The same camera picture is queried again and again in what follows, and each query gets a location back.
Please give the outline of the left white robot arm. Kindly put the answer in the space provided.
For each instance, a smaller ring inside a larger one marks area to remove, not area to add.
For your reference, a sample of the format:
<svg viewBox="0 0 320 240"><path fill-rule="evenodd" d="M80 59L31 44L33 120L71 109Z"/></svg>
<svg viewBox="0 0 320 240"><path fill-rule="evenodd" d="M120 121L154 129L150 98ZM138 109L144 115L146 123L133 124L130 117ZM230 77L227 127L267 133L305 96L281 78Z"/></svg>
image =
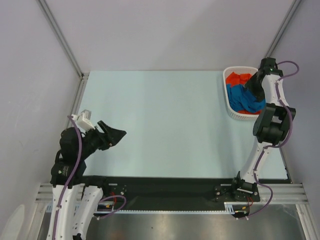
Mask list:
<svg viewBox="0 0 320 240"><path fill-rule="evenodd" d="M85 160L97 150L105 151L122 140L126 131L102 120L98 126L73 123L59 140L60 149L51 169L52 212L48 240L84 240L101 201L115 201L107 177L85 176Z"/></svg>

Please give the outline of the blue t shirt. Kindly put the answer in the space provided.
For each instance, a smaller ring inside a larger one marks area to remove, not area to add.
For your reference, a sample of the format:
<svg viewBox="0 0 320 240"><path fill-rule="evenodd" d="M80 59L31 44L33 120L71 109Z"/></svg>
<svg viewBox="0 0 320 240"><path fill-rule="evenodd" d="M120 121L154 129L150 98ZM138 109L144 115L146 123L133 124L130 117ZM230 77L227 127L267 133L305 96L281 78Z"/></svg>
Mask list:
<svg viewBox="0 0 320 240"><path fill-rule="evenodd" d="M243 85L231 87L226 85L228 103L237 113L258 114L266 105L266 100L256 101L256 98Z"/></svg>

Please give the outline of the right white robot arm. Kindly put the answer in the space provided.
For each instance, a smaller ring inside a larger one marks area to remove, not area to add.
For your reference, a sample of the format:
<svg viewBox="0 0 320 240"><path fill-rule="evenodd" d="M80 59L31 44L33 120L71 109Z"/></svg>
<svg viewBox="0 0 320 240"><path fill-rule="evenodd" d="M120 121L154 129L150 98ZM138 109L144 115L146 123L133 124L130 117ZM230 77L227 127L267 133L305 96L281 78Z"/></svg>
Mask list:
<svg viewBox="0 0 320 240"><path fill-rule="evenodd" d="M285 77L276 60L267 57L261 60L258 71L244 85L244 92L251 94L263 108L253 125L255 140L249 158L231 184L230 195L237 202L257 200L259 175L267 157L272 149L281 148L291 136L296 109L286 101Z"/></svg>

